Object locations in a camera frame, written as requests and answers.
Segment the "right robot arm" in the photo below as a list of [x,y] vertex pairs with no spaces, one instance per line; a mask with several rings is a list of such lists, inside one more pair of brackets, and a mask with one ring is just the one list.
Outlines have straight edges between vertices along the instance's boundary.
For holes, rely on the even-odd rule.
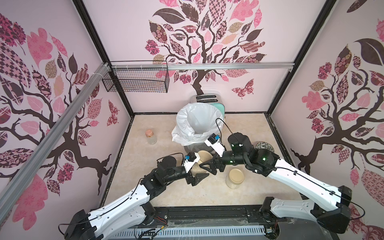
[[318,223],[324,229],[343,234],[351,221],[352,190],[346,186],[335,187],[319,181],[290,165],[277,154],[267,149],[256,149],[248,136],[231,134],[228,138],[231,149],[226,150],[220,136],[212,134],[205,140],[213,148],[215,155],[200,167],[215,175],[223,172],[226,166],[244,165],[255,174],[279,181],[306,196],[301,201],[286,201],[267,197],[261,212],[276,218],[296,218]]

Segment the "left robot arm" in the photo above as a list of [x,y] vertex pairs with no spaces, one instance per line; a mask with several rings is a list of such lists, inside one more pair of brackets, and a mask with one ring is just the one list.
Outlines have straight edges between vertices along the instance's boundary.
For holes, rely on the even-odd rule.
[[198,153],[189,153],[180,166],[173,156],[162,158],[157,167],[141,178],[137,186],[127,194],[103,206],[86,213],[77,212],[66,231],[66,240],[108,240],[124,229],[140,224],[150,224],[156,211],[150,201],[163,193],[174,181],[185,179],[196,186],[208,174],[195,174],[191,170],[200,161]]

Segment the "right glass jar beige lid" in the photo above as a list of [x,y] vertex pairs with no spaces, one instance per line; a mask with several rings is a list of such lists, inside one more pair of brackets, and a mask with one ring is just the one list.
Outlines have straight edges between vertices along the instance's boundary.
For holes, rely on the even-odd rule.
[[237,189],[245,180],[244,173],[239,169],[232,169],[227,175],[226,184],[231,189]]

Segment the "grey mesh trash bin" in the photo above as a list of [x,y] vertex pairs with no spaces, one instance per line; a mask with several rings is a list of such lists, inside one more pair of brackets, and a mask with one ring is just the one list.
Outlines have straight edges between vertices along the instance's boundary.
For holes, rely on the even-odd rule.
[[207,151],[209,153],[213,153],[214,149],[212,147],[207,146],[205,143],[197,143],[197,144],[191,144],[188,146],[184,146],[184,150],[186,153],[189,152],[199,152],[199,151]]

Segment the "patterned ceramic bowl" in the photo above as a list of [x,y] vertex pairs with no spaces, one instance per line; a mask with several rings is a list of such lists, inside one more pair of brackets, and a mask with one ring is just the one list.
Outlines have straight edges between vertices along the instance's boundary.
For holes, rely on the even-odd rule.
[[256,149],[265,149],[265,150],[268,150],[268,151],[270,151],[272,153],[275,152],[274,147],[271,144],[267,143],[267,142],[258,142],[258,143],[256,143],[255,148]]

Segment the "white plastic trash bag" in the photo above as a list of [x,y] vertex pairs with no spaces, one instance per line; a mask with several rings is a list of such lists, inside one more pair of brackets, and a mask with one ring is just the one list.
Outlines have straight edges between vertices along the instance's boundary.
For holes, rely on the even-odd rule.
[[176,115],[172,141],[182,146],[203,144],[212,134],[223,128],[224,115],[213,105],[206,103],[187,104]]

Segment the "small bottle with cork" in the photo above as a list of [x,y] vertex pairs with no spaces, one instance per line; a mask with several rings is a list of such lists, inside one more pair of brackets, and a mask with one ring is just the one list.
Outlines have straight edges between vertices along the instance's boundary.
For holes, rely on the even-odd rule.
[[153,130],[148,129],[145,131],[145,135],[147,137],[147,141],[150,145],[154,145],[157,142],[157,137],[155,136],[155,133]]

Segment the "mint green toaster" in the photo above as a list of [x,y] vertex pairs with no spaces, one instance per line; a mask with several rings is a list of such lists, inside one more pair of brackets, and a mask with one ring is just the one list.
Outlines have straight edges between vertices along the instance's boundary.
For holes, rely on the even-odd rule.
[[195,95],[191,97],[190,103],[204,103],[213,105],[222,113],[223,117],[225,117],[225,105],[223,104],[221,96],[218,94]]

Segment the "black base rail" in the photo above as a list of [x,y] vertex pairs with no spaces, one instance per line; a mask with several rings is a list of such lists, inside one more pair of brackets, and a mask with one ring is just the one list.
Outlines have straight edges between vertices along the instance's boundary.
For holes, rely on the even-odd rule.
[[218,226],[264,226],[265,236],[200,237],[195,240],[337,240],[338,235],[315,222],[293,218],[274,219],[261,215],[259,205],[156,207],[152,223],[129,229]]

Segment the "aluminium rail back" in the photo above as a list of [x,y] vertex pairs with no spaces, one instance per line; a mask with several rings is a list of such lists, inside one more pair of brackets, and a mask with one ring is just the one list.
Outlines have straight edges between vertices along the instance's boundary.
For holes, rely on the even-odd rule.
[[293,69],[294,63],[289,62],[274,62],[274,63],[229,63],[229,64],[170,64],[165,61],[160,61],[159,64],[139,61],[113,62],[112,69],[160,69],[169,71],[184,71],[184,70],[240,70],[240,69]]

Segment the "aluminium rail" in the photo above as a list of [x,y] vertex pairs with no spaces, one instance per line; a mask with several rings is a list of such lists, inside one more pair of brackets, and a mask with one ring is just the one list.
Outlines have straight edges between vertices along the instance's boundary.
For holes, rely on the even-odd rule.
[[1,192],[1,223],[4,222],[6,216],[16,204],[16,201],[33,180],[41,165],[48,158],[49,153],[53,150],[57,142],[65,133],[65,130],[77,116],[80,108],[86,103],[97,84],[109,70],[110,67],[107,63],[101,64],[97,70],[95,70],[80,93],[51,128],[48,135],[43,138],[42,142],[31,154],[31,157],[22,165],[17,174]]
[[184,70],[240,70],[240,69],[293,69],[294,63],[289,62],[274,62],[274,63],[229,63],[229,64],[170,64],[165,61],[160,61],[159,64],[139,61],[113,62],[112,69],[160,69],[169,71],[184,71]]

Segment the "aluminium rail left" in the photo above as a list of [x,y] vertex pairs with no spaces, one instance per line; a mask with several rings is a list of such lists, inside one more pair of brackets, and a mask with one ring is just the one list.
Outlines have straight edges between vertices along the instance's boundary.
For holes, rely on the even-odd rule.
[[101,64],[97,70],[95,70],[80,93],[51,128],[48,135],[43,138],[42,142],[31,154],[31,157],[22,165],[17,174],[1,192],[1,223],[4,222],[6,216],[16,204],[16,201],[33,180],[41,165],[48,158],[49,153],[53,150],[57,142],[65,133],[65,130],[77,116],[80,108],[86,103],[97,84],[109,70],[110,67],[107,63]]

